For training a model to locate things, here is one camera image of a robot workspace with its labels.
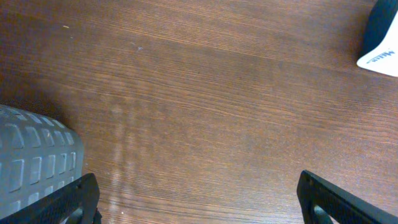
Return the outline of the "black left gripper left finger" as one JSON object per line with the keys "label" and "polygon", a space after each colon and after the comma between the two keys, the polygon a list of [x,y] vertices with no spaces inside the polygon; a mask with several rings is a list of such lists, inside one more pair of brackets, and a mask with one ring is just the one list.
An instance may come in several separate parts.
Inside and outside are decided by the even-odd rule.
{"label": "black left gripper left finger", "polygon": [[89,173],[1,219],[1,223],[99,223],[99,199],[96,177]]}

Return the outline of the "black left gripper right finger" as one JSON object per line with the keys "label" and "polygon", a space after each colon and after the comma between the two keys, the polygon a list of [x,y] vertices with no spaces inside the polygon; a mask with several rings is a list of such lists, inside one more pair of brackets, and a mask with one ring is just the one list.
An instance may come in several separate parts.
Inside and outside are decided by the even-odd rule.
{"label": "black left gripper right finger", "polygon": [[297,196],[304,223],[397,223],[397,217],[303,170]]}

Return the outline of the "white barcode scanner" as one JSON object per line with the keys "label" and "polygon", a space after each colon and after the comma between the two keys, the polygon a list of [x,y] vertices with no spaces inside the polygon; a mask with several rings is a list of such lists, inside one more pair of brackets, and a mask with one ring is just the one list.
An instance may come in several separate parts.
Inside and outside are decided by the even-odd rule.
{"label": "white barcode scanner", "polygon": [[363,35],[357,66],[397,76],[397,0],[378,0]]}

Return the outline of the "grey plastic basket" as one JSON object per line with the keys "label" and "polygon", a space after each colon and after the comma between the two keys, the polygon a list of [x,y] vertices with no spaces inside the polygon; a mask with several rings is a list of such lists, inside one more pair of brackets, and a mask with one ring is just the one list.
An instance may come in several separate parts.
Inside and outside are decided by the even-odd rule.
{"label": "grey plastic basket", "polygon": [[81,177],[84,146],[56,119],[1,106],[1,218]]}

